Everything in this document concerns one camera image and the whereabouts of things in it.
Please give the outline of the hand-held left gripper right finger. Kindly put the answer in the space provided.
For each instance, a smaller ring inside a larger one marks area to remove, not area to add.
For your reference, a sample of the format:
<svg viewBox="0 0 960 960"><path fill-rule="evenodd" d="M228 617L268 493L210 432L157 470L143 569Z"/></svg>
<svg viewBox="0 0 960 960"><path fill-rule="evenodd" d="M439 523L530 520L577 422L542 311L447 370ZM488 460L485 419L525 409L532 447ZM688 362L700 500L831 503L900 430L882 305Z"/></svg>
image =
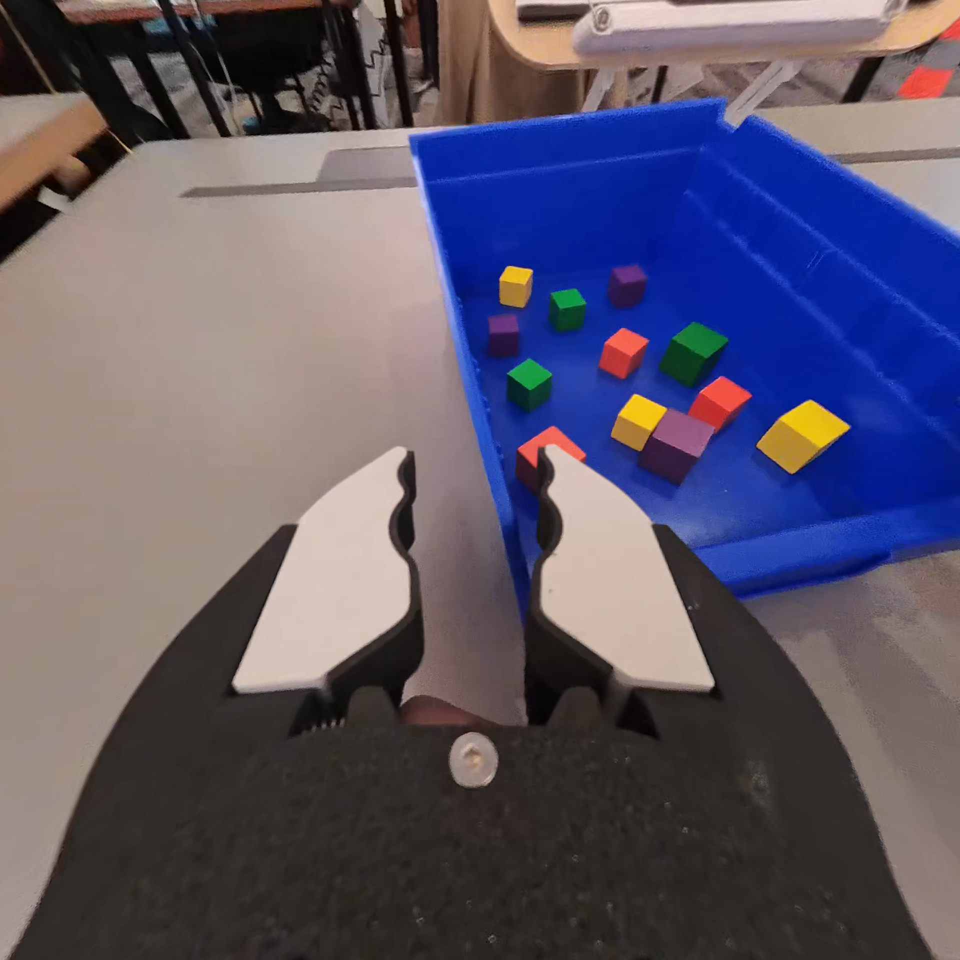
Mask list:
<svg viewBox="0 0 960 960"><path fill-rule="evenodd" d="M636 691L710 695L716 680L658 527L618 486L549 442L537 450L524 644L531 724L585 689L620 720Z"/></svg>

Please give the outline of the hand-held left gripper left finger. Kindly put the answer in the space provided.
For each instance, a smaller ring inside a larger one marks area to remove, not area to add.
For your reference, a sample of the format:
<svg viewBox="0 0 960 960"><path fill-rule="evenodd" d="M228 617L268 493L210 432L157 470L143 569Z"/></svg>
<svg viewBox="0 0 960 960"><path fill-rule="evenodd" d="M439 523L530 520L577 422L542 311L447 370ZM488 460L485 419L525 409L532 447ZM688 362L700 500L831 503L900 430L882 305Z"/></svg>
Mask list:
<svg viewBox="0 0 960 960"><path fill-rule="evenodd" d="M398 705L425 651L411 556L416 461L395 446L301 516L233 676L236 694L309 690L344 712L376 687Z"/></svg>

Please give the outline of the red wooden cube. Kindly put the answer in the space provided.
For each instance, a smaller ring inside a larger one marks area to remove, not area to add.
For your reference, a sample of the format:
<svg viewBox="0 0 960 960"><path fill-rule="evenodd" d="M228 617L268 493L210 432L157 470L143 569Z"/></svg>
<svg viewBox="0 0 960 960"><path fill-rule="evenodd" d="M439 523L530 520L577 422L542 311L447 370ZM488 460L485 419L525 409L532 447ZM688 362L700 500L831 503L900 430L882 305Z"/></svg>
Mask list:
<svg viewBox="0 0 960 960"><path fill-rule="evenodd" d="M752 398L750 390L726 376L718 376L699 391L687 414L720 433L738 418Z"/></svg>
<svg viewBox="0 0 960 960"><path fill-rule="evenodd" d="M622 327L604 342L598 370L610 377L626 380L642 366L648 346L648 338Z"/></svg>
<svg viewBox="0 0 960 960"><path fill-rule="evenodd" d="M549 426L522 443L515 454L515 477L532 494L539 491L539 453L541 449L556 446L580 463L587 454L556 426Z"/></svg>

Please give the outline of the blue plastic bin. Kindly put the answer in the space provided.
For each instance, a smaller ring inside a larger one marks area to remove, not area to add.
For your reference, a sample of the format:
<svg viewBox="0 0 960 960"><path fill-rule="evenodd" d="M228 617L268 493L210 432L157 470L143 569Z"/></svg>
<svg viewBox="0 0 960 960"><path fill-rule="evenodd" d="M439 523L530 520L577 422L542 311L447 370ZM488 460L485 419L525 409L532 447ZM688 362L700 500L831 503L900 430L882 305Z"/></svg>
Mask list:
<svg viewBox="0 0 960 960"><path fill-rule="evenodd" d="M724 113L704 100L411 137L522 612L538 504L516 453L549 426L740 598L958 548L958 236L761 119L731 127ZM618 309L610 273L632 263L646 293ZM499 303L507 266L534 272L523 309ZM562 333L549 298L569 288L585 320ZM519 353L493 358L488 318L503 313L518 317ZM693 322L728 338L705 381L752 399L676 486L611 432L634 394L689 409L699 388L658 367ZM598 369L622 328L649 340L626 380ZM527 358L554 378L530 414L506 397ZM790 475L757 443L808 400L850 429Z"/></svg>

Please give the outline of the brown wooden desk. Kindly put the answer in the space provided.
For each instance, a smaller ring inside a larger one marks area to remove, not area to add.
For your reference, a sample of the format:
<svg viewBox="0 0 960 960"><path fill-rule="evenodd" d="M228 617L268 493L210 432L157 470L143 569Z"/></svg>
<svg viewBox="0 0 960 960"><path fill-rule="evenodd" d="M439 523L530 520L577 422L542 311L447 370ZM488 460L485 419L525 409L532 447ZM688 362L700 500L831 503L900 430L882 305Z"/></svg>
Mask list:
<svg viewBox="0 0 960 960"><path fill-rule="evenodd" d="M83 93L1 98L1 210L15 204L109 124Z"/></svg>

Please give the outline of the white metal stand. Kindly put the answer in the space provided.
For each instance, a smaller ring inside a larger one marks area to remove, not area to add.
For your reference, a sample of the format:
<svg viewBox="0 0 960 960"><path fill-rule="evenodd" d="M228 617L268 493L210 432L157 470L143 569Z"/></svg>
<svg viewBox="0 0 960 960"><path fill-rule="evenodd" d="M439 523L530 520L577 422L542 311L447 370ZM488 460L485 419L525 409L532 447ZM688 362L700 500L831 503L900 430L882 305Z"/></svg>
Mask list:
<svg viewBox="0 0 960 960"><path fill-rule="evenodd" d="M747 53L808 47L860 47L877 39L906 8L898 1L591 2L575 24L581 59L627 54Z"/></svg>

